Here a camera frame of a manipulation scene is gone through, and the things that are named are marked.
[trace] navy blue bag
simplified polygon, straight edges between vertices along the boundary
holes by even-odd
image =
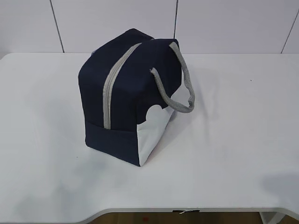
[[[177,101],[184,73],[189,107]],[[97,49],[78,76],[86,145],[142,166],[173,111],[191,112],[194,91],[176,39],[130,29]]]

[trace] tabletop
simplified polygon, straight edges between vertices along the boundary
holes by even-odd
[[[88,57],[0,60],[0,223],[173,210],[299,219],[299,55],[184,55],[195,109],[171,118],[143,167],[85,145],[78,72]]]

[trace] bag handle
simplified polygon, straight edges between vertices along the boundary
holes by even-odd
[[[184,74],[184,85],[190,93],[190,97],[188,99],[189,107],[169,98],[165,92],[165,89],[164,89],[164,86],[163,86],[163,83],[161,81],[158,71],[155,68],[152,68],[150,70],[150,72],[151,72],[151,74],[154,75],[158,90],[159,90],[163,100],[165,101],[165,103],[177,112],[190,113],[194,109],[195,94],[194,94],[194,90],[192,88],[189,70],[188,70],[186,62],[178,48],[178,45],[175,42],[172,42],[169,45],[169,47],[173,50],[173,52],[176,54],[179,62],[181,63],[183,74]]]

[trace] gray zipper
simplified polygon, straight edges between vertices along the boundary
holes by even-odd
[[[112,88],[113,84],[116,80],[118,73],[120,72],[122,66],[126,62],[126,60],[130,57],[133,51],[140,45],[141,43],[135,44],[130,47],[129,50],[114,64],[112,69],[110,70],[104,84],[103,88],[103,119],[104,119],[104,128],[110,129],[110,106],[111,106],[111,96],[112,96]]]

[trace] white wall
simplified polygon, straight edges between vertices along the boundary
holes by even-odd
[[[283,53],[299,53],[299,18],[297,17]]]
[[[92,52],[130,28],[172,38],[176,0],[53,0],[65,52]]]
[[[172,38],[176,0],[52,0],[66,52],[92,52],[129,28]],[[299,0],[179,0],[184,53],[280,53]],[[62,52],[50,0],[0,0],[0,58]],[[299,18],[284,53],[299,53]]]
[[[0,55],[62,52],[49,0],[0,0]]]
[[[280,53],[298,9],[299,0],[180,0],[176,38],[183,53]]]

